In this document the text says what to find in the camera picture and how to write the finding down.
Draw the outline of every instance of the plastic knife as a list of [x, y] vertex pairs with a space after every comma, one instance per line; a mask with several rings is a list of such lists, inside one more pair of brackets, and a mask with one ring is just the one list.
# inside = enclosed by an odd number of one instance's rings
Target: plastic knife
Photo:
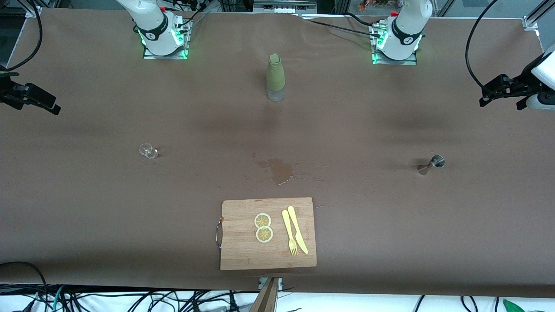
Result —
[[299, 247], [303, 250], [305, 254], [309, 253], [309, 250], [306, 248], [305, 241], [302, 239], [301, 230], [299, 229], [299, 223], [297, 222], [297, 215], [295, 214], [295, 208], [293, 206], [287, 207], [287, 212], [289, 212], [289, 216], [293, 221], [293, 225], [295, 226], [295, 240], [299, 244]]

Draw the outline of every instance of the wet stain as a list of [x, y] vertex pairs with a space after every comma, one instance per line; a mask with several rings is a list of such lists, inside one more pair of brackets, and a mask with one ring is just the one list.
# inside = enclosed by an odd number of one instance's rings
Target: wet stain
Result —
[[323, 179], [315, 177], [314, 175], [307, 173], [307, 172], [298, 172], [298, 175], [301, 177], [301, 180], [310, 180], [316, 182], [325, 182]]
[[285, 184], [293, 177], [293, 165], [284, 163], [280, 158], [274, 157], [268, 160], [259, 160], [257, 154], [253, 154], [252, 158], [253, 162], [261, 168], [269, 169], [269, 171], [271, 171], [271, 179], [276, 185]]

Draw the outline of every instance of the cutting board handle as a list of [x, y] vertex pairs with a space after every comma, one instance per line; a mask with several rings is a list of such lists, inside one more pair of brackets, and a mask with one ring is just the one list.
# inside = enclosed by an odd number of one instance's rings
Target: cutting board handle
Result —
[[221, 241], [224, 239], [224, 227], [221, 225], [222, 217], [220, 221], [216, 224], [216, 244], [218, 245], [218, 251], [221, 251]]

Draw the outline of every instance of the wooden cutting board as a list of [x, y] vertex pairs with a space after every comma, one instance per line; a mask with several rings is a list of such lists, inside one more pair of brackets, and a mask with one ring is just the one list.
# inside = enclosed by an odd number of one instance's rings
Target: wooden cutting board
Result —
[[[302, 238], [309, 253], [298, 255], [289, 251], [289, 237], [281, 212], [295, 207]], [[274, 236], [267, 243], [256, 239], [254, 223], [259, 213], [270, 215], [270, 227]], [[221, 252], [220, 270], [253, 270], [303, 268], [316, 266], [316, 237], [314, 235], [314, 207], [312, 198], [271, 198], [225, 200], [221, 205]], [[295, 236], [295, 227], [291, 222]]]

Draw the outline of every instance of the liquid spill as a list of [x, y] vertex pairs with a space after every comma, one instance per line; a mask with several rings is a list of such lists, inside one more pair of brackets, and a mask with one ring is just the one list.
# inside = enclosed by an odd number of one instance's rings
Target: liquid spill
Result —
[[293, 177], [293, 165], [284, 163], [280, 158], [258, 160], [257, 154], [253, 154], [253, 161], [261, 168], [269, 169], [272, 172], [271, 179], [276, 185], [285, 184]]

